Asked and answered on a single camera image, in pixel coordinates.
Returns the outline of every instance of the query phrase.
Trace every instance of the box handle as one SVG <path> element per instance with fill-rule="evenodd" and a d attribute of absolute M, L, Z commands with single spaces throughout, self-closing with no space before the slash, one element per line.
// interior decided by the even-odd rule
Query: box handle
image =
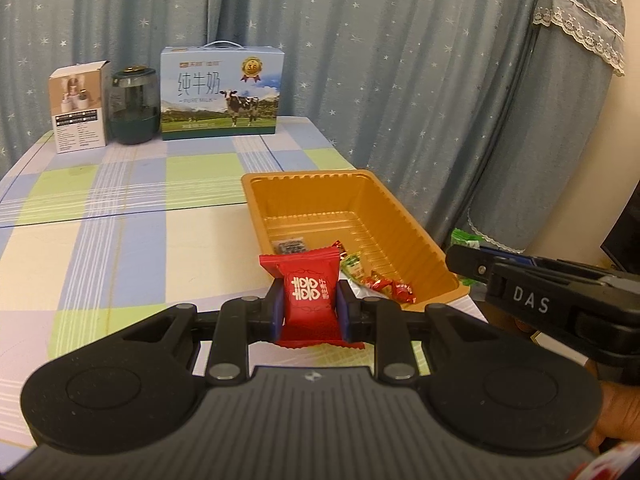
<path fill-rule="evenodd" d="M 231 45 L 236 46 L 238 48 L 242 48 L 244 50 L 244 46 L 242 46 L 240 44 L 237 44 L 237 43 L 234 43 L 233 41 L 227 41 L 227 40 L 211 41 L 211 43 L 207 43 L 206 45 L 204 45 L 203 48 L 207 48 L 208 46 L 214 45 L 214 44 L 217 44 L 217 43 L 228 43 L 228 44 L 231 44 Z"/>

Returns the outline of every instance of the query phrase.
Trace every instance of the blue milk box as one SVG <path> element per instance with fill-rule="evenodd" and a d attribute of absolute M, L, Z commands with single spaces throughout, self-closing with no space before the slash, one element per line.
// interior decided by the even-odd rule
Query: blue milk box
<path fill-rule="evenodd" d="M 271 46 L 166 47 L 162 138 L 275 133 L 283 60 Z"/>

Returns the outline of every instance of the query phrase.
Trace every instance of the plaid tablecloth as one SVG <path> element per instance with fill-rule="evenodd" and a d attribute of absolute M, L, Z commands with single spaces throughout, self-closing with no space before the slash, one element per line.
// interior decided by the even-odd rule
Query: plaid tablecloth
<path fill-rule="evenodd" d="M 243 173 L 350 167 L 305 118 L 280 118 L 272 136 L 63 155 L 45 134 L 0 182 L 0 470 L 33 445 L 19 394 L 46 361 L 175 303 L 264 295 Z M 456 305 L 479 315 L 468 298 Z M 252 366 L 372 360 L 371 348 L 250 348 Z"/>

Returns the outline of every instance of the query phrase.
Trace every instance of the dark green container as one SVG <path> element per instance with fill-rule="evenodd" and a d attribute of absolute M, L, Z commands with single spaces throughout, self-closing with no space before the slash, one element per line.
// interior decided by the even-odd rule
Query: dark green container
<path fill-rule="evenodd" d="M 160 92 L 156 70 L 130 66 L 113 75 L 111 136 L 122 144 L 151 140 L 160 129 Z"/>

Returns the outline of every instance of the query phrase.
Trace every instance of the beige wall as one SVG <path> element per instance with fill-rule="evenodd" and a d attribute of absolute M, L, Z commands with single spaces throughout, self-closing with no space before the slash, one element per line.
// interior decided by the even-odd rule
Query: beige wall
<path fill-rule="evenodd" d="M 615 77 L 580 165 L 530 252 L 602 263 L 600 244 L 640 179 L 640 0 L 626 13 L 626 76 Z"/>

